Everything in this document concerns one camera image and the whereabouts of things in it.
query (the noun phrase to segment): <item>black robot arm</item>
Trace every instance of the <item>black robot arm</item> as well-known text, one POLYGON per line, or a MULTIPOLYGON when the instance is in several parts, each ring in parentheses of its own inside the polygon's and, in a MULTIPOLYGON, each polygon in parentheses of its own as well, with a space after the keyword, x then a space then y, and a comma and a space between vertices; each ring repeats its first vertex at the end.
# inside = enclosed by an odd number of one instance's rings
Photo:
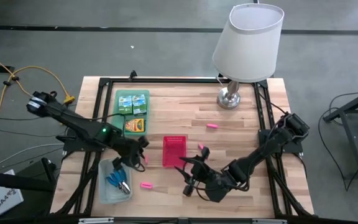
POLYGON ((206 195, 213 202, 220 202, 232 189, 247 191, 250 176, 256 165, 289 142, 304 140, 309 133, 308 130, 309 127, 296 114, 286 113, 272 128, 265 144, 258 147, 247 157, 233 160, 220 172, 205 164, 205 159, 209 155, 207 147, 204 147, 201 151, 201 157, 181 158, 186 163, 193 164, 192 176, 187 174, 184 168, 176 167, 185 177, 187 183, 183 193, 190 196, 193 189, 198 189, 196 186, 198 182, 205 184, 205 189, 200 190, 205 190, 206 195))
POLYGON ((27 110, 40 117, 51 117, 69 127, 66 136, 57 136, 57 139, 65 143, 63 150, 103 151, 111 148, 120 155, 119 162, 129 167, 140 164, 143 148, 149 144, 145 137, 138 141, 125 138, 121 129, 109 123, 100 123, 97 119, 84 118, 68 110, 67 105, 59 103, 55 97, 56 94, 53 93, 34 92, 27 110))

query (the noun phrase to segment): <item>lamp base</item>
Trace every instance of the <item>lamp base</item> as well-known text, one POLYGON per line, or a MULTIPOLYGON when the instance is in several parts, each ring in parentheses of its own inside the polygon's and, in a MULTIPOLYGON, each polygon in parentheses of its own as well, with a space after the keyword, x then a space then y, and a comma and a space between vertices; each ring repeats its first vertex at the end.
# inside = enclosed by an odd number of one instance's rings
POLYGON ((222 88, 219 91, 218 97, 216 98, 218 105, 227 110, 232 110, 236 108, 240 103, 240 94, 235 92, 234 94, 229 94, 227 88, 222 88))

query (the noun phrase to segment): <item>red basket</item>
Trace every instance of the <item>red basket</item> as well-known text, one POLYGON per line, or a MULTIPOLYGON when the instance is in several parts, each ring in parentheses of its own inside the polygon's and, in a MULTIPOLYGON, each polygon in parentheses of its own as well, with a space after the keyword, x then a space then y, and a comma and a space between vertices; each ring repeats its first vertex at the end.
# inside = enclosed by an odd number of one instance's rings
POLYGON ((164 136, 162 148, 162 166, 182 168, 186 156, 186 136, 164 136))

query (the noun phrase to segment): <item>blue pliers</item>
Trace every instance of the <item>blue pliers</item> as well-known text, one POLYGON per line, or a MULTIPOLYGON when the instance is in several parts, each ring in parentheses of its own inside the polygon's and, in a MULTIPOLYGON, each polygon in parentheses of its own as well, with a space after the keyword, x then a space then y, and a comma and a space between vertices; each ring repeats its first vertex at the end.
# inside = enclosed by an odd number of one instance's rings
POLYGON ((123 168, 114 170, 113 173, 110 173, 110 177, 106 177, 106 179, 111 185, 120 189, 124 194, 130 194, 131 190, 126 184, 127 175, 123 168))

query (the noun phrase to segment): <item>gray floor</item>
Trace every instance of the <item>gray floor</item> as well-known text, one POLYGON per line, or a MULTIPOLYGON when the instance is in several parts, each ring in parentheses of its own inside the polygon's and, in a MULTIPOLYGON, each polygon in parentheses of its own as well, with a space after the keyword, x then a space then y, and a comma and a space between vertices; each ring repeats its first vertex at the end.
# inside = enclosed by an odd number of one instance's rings
MULTIPOLYGON (((235 4, 249 1, 218 0, 0 0, 0 24, 118 27, 223 27, 235 4)), ((284 9, 286 29, 358 29, 358 1, 262 0, 284 9)), ((58 74, 73 95, 85 75, 215 76, 211 54, 219 34, 97 33, 0 31, 0 61, 17 68, 39 65, 58 74)), ((338 94, 358 91, 358 36, 283 35, 276 77, 285 79, 291 110, 311 127, 304 141, 308 183, 315 213, 321 217, 358 220, 358 179, 348 192, 333 161, 323 148, 317 120, 338 94)), ((2 81, 7 75, 0 74, 2 81)), ((56 81, 40 71, 21 75, 29 91, 57 90, 56 81)), ((341 98, 341 105, 351 98, 341 98)), ((0 117, 31 118, 25 96, 16 86, 7 91, 0 117)), ((0 128, 39 135, 64 130, 56 121, 0 121, 0 128)), ((344 131, 322 124, 328 146, 345 173, 354 171, 344 131)), ((54 138, 0 133, 0 160, 54 138)), ((7 166, 52 149, 40 148, 7 161, 7 166)), ((60 152, 49 158, 59 164, 60 152)), ((14 166, 20 170, 27 162, 14 166)))

